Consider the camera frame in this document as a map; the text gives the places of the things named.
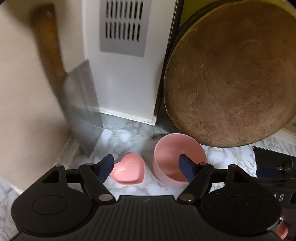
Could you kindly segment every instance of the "marble countertop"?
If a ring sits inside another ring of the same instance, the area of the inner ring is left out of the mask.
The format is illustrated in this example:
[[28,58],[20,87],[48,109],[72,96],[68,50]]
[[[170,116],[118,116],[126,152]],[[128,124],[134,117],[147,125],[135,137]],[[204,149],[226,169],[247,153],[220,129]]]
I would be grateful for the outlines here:
[[[153,174],[153,151],[159,139],[166,134],[178,132],[169,120],[158,123],[155,127],[122,118],[103,115],[104,130],[89,158],[80,154],[69,158],[61,154],[55,164],[63,164],[66,169],[75,169],[88,162],[97,163],[107,154],[114,156],[119,162],[128,153],[139,154],[146,163],[145,180],[140,185],[124,186],[114,182],[110,177],[104,185],[118,199],[120,195],[174,195],[177,197],[185,187],[171,187],[161,183]],[[207,155],[207,162],[215,168],[227,168],[229,164],[237,164],[251,176],[256,175],[256,162],[252,147],[296,156],[296,146],[275,136],[270,136],[257,143],[236,148],[214,148],[202,146]],[[71,185],[81,190],[80,185]],[[213,189],[223,187],[223,183],[214,184]],[[10,208],[13,201],[21,193],[7,182],[0,180],[0,241],[9,240],[17,234]]]

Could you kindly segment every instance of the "white wall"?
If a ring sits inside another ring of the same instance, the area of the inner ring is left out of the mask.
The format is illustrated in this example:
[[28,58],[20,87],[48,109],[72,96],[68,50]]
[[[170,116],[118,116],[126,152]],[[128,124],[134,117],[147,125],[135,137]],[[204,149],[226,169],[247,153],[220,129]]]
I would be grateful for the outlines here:
[[[40,0],[0,5],[0,177],[26,189],[53,165],[69,135],[30,26]],[[57,0],[66,70],[84,60],[81,0]]]
[[101,112],[151,124],[176,2],[152,0],[141,58],[101,52],[100,1],[83,1],[84,44]]

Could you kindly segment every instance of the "pink heart-shaped dish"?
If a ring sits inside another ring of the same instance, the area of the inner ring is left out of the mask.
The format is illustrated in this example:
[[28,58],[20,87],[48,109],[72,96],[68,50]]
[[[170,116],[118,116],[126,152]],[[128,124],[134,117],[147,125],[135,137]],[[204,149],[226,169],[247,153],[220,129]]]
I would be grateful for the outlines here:
[[120,162],[114,164],[110,176],[123,185],[141,184],[145,177],[145,162],[136,153],[127,154]]

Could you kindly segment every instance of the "wooden knife handle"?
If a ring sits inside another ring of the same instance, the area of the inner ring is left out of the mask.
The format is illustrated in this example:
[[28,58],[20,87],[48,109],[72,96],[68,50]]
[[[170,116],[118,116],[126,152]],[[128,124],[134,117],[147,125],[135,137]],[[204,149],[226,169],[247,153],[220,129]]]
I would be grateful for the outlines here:
[[49,4],[36,9],[32,20],[44,70],[53,90],[58,92],[63,87],[67,73],[59,49],[54,5]]

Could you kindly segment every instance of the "white skirting board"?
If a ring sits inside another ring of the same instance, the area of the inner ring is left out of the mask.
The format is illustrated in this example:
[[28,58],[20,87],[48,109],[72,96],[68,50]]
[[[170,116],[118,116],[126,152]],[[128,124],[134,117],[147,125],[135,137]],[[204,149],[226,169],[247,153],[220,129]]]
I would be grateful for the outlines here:
[[282,141],[286,141],[286,142],[296,146],[296,135],[293,132],[291,132],[285,128],[277,131],[272,136],[277,137],[277,138],[281,139]]
[[145,124],[152,125],[152,126],[155,125],[156,119],[157,119],[157,117],[155,115],[153,115],[152,119],[147,119],[147,118],[143,118],[143,117],[140,117],[140,116],[130,115],[130,114],[127,114],[127,113],[123,113],[123,112],[116,111],[116,110],[110,110],[110,109],[103,108],[103,107],[99,107],[99,109],[96,110],[96,111],[104,113],[104,114],[108,114],[108,115],[114,115],[114,116],[117,116],[117,117],[129,119],[129,120],[132,120],[132,121],[145,123]]

